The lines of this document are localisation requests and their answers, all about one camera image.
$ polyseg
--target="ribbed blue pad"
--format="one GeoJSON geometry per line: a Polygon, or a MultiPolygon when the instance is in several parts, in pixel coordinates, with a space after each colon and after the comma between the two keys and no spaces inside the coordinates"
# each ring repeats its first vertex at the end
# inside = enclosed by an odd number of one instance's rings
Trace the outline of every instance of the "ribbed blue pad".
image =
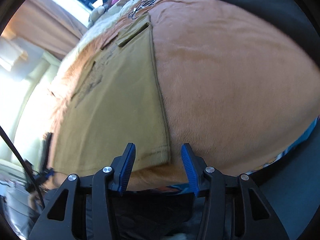
{"type": "Polygon", "coordinates": [[[131,148],[129,149],[127,158],[124,162],[124,166],[119,176],[118,192],[120,192],[121,194],[127,190],[127,185],[130,179],[135,158],[136,158],[136,146],[132,143],[131,148]]]}
{"type": "Polygon", "coordinates": [[[199,185],[198,185],[198,175],[191,161],[188,149],[185,145],[182,145],[182,148],[181,148],[181,158],[182,158],[184,169],[186,171],[186,174],[189,180],[190,189],[197,196],[200,191],[199,185]]]}

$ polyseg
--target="beige curtain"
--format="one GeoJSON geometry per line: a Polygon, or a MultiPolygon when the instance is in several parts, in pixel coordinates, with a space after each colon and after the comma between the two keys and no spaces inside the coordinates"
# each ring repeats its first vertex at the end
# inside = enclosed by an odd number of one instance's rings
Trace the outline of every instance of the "beige curtain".
{"type": "Polygon", "coordinates": [[[58,59],[71,51],[87,28],[52,0],[26,0],[7,28],[58,59]]]}

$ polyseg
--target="wire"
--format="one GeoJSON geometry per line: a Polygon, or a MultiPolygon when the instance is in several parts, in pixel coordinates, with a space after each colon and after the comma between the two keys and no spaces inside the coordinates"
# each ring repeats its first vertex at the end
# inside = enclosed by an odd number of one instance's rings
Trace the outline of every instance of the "wire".
{"type": "Polygon", "coordinates": [[[9,139],[9,137],[7,136],[7,134],[5,133],[5,131],[2,129],[2,127],[0,126],[0,135],[2,137],[2,139],[4,140],[4,142],[8,145],[8,147],[10,148],[10,150],[13,152],[13,154],[17,157],[18,161],[21,163],[22,167],[24,168],[24,170],[26,171],[27,175],[30,177],[32,184],[35,186],[36,191],[39,194],[39,198],[42,204],[42,207],[44,208],[44,201],[43,201],[43,197],[40,191],[39,186],[37,185],[35,179],[33,178],[33,174],[32,172],[30,172],[30,170],[28,169],[27,165],[25,164],[24,160],[22,159],[21,155],[19,154],[19,152],[17,151],[17,149],[15,148],[15,146],[13,145],[12,141],[9,139]]]}

